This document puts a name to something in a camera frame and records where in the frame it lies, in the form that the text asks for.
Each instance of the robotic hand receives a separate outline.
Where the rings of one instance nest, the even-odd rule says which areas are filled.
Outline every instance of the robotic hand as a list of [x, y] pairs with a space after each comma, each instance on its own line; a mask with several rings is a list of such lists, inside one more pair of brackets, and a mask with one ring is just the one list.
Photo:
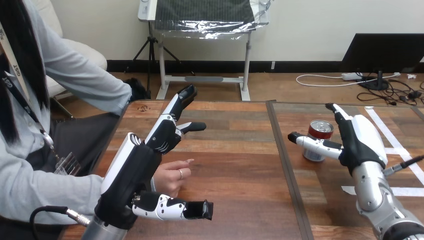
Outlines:
[[374, 125], [363, 115], [349, 116], [337, 104], [327, 103], [334, 112], [342, 145], [328, 140], [307, 137], [297, 132], [288, 139], [318, 154], [339, 159], [353, 177], [357, 195], [356, 209], [373, 226], [379, 240], [424, 239], [423, 224], [393, 195], [386, 177], [416, 163], [413, 158], [390, 168], [383, 141]]
[[127, 134], [104, 177], [95, 216], [83, 240], [122, 240], [138, 216], [157, 220], [212, 219], [211, 202], [187, 202], [150, 192], [151, 179], [162, 155], [171, 151], [183, 134], [206, 128], [203, 122], [176, 124], [196, 95], [192, 84], [179, 91], [145, 141], [134, 133]]

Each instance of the red can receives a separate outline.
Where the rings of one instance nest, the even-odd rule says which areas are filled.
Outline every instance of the red can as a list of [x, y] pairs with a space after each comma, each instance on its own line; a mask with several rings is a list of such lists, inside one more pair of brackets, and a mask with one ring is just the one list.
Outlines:
[[[331, 123], [324, 120], [313, 120], [310, 122], [309, 130], [307, 131], [308, 137], [314, 137], [319, 140], [330, 140], [333, 135], [334, 127]], [[314, 151], [304, 149], [303, 156], [314, 162], [322, 162], [326, 159], [325, 156], [320, 155]]]

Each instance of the plastic wrap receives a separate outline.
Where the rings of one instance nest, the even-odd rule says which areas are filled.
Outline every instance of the plastic wrap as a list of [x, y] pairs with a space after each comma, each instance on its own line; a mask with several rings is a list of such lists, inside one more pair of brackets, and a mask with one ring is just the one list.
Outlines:
[[157, 0], [155, 30], [165, 37], [239, 39], [269, 23], [271, 0]]

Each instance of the white chair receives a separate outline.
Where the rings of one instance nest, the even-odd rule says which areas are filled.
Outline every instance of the white chair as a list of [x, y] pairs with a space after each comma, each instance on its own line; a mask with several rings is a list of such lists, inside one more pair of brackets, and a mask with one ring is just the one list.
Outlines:
[[[108, 67], [108, 63], [106, 61], [106, 58], [100, 52], [81, 42], [63, 38], [64, 33], [62, 31], [61, 23], [59, 22], [58, 16], [56, 15], [55, 9], [53, 8], [52, 2], [50, 0], [32, 0], [32, 2], [34, 3], [44, 22], [62, 38], [63, 42], [65, 42], [69, 47], [71, 47], [75, 51], [84, 55], [97, 66], [106, 70], [106, 68]], [[66, 89], [49, 76], [46, 77], [46, 83], [48, 95], [52, 98], [54, 97], [55, 99], [61, 99], [71, 95], [68, 93], [59, 95], [65, 92]]]

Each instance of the white wall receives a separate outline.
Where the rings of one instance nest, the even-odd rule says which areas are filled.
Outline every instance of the white wall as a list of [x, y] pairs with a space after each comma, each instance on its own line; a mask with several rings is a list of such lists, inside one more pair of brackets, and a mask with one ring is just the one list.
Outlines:
[[[109, 60], [132, 59], [146, 40], [139, 0], [51, 1], [64, 36]], [[275, 0], [270, 24], [252, 35], [251, 59], [341, 61], [355, 33], [424, 33], [424, 0]], [[181, 60], [242, 61], [244, 42], [167, 38], [165, 45]]]

